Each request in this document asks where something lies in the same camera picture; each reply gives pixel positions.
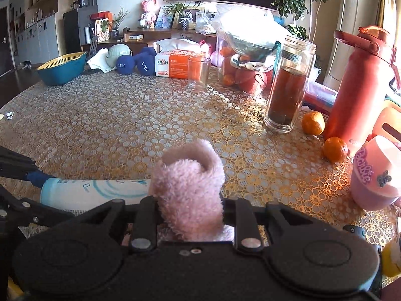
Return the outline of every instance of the brown tea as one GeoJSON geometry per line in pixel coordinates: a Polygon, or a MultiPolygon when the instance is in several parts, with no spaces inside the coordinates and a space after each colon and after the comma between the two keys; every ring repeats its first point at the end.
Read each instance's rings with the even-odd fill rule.
{"type": "Polygon", "coordinates": [[[267,116],[277,124],[289,125],[304,97],[306,75],[281,67],[276,78],[267,116]]]}

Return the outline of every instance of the white towel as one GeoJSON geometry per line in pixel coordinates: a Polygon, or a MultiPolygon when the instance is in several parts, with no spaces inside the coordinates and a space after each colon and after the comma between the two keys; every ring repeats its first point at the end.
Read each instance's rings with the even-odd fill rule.
{"type": "Polygon", "coordinates": [[[99,52],[97,52],[93,57],[91,57],[89,59],[87,64],[89,64],[91,69],[100,69],[104,73],[108,73],[112,70],[117,69],[117,67],[110,68],[110,66],[107,64],[106,56],[107,56],[108,51],[109,51],[108,49],[103,48],[103,49],[99,50],[99,52]]]}

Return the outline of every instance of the pink cup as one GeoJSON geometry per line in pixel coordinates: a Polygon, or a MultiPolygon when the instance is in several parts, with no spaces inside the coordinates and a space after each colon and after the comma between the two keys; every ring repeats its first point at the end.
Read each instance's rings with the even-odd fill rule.
{"type": "Polygon", "coordinates": [[[354,157],[350,190],[365,210],[380,210],[401,197],[401,151],[378,135],[354,157]]]}

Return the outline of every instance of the pink teddy bear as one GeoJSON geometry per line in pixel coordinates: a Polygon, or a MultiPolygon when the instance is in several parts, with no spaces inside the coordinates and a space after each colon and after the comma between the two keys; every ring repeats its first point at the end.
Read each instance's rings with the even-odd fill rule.
{"type": "Polygon", "coordinates": [[[146,24],[149,25],[150,28],[154,28],[154,21],[156,20],[156,14],[154,13],[156,10],[156,0],[143,0],[142,8],[145,11],[146,24]]]}

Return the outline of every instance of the floral lace tablecloth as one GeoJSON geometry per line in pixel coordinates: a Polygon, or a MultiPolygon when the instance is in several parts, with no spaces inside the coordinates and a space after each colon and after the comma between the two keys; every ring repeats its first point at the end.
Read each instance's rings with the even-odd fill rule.
{"type": "MultiPolygon", "coordinates": [[[[264,99],[222,87],[215,70],[209,81],[206,93],[186,90],[183,80],[114,71],[60,87],[38,83],[0,109],[15,113],[0,121],[0,145],[56,177],[139,179],[150,176],[164,148],[203,138],[222,158],[225,196],[254,205],[276,198],[338,227],[360,225],[371,243],[394,236],[395,207],[365,212],[351,199],[350,160],[323,160],[322,142],[303,134],[300,119],[288,134],[269,131],[264,99]]],[[[0,183],[18,197],[39,199],[30,183],[0,183]]]]}

